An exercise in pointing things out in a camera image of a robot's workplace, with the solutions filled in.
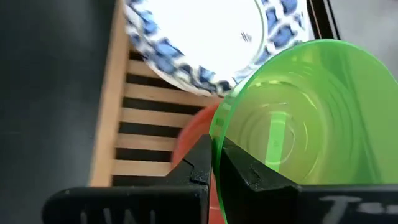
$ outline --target black background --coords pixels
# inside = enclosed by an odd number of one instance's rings
[[[1,1],[0,223],[88,183],[114,0]]]

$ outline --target blue pattern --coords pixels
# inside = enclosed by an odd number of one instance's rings
[[[154,22],[154,15],[150,11],[139,12],[138,15],[144,22],[144,33],[145,35],[153,35],[157,31],[157,24]]]
[[[168,39],[163,39],[154,44],[154,49],[165,58],[176,58],[181,55],[181,51],[173,47]]]
[[[271,39],[275,47],[282,47],[293,37],[293,32],[289,26],[281,27],[278,33]]]
[[[280,0],[284,7],[284,13],[290,14],[297,8],[297,0]]]
[[[137,34],[133,34],[130,36],[130,41],[135,46],[138,46],[140,44],[141,38]]]
[[[260,57],[257,59],[256,65],[263,65],[270,56],[271,55],[267,48],[265,48]]]
[[[279,0],[279,3],[283,7],[283,13],[286,16],[293,14],[294,21],[300,27],[303,27],[304,16],[302,12],[297,10],[297,1]],[[148,10],[148,7],[145,7],[145,3],[144,0],[126,0],[126,5],[141,18],[140,23],[133,24],[132,18],[127,17],[127,26],[130,29],[136,29],[136,31],[129,34],[130,41],[141,52],[148,64],[154,65],[159,71],[165,73],[171,79],[178,80],[179,83],[183,82],[196,89],[206,90],[212,95],[225,95],[237,83],[245,79],[251,73],[250,71],[258,68],[275,55],[274,52],[270,52],[269,46],[266,45],[254,65],[231,74],[229,81],[218,80],[215,78],[217,76],[215,72],[209,71],[202,66],[192,67],[184,63],[184,54],[173,46],[168,38],[162,36],[152,12]],[[273,44],[276,49],[284,49],[288,47],[288,44],[289,46],[296,45],[304,41],[294,39],[297,34],[292,30],[290,25],[278,26],[280,19],[276,16],[275,7],[272,5],[276,3],[275,1],[261,0],[261,3],[267,6],[264,7],[264,14],[267,19],[268,34],[272,34],[272,36],[267,38],[268,44]]]
[[[266,16],[267,16],[268,34],[270,34],[278,22],[278,20],[276,19],[275,9],[268,9],[266,11]]]

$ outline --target wooden frame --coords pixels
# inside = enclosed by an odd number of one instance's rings
[[[90,186],[110,186],[114,162],[114,145],[118,136],[121,101],[129,52],[129,40],[124,31],[122,0],[114,8],[108,58],[96,128]]]

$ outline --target plate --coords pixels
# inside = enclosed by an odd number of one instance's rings
[[[224,96],[282,50],[308,40],[304,0],[126,0],[126,32],[161,78]]]

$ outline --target dark gray surface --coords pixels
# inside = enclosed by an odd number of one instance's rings
[[[114,0],[0,3],[0,223],[88,183]]]
[[[398,1],[329,1],[340,38],[371,52],[398,79]]]

